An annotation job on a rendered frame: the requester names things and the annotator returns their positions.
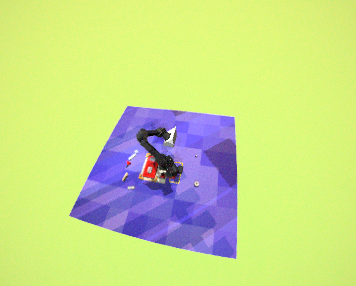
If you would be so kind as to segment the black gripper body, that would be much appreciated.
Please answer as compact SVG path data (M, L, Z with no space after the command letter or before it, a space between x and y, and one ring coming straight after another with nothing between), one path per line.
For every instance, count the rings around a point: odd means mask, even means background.
M178 170L179 170L179 174L182 174L182 172L183 172L183 166L178 166L177 168L178 168ZM159 166L159 170L164 170L164 169Z

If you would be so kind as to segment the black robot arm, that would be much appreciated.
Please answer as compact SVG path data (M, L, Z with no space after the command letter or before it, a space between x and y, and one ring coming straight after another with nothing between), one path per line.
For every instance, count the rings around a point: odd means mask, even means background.
M155 135L157 138L163 137L166 141L170 138L171 133L168 133L163 127L159 127L156 130L146 130L141 128L136 136L140 146L145 148L155 158L157 164L166 170L166 177L173 178L179 174L179 170L174 164L174 160L170 157L170 155L166 156L159 153L147 140L147 137Z

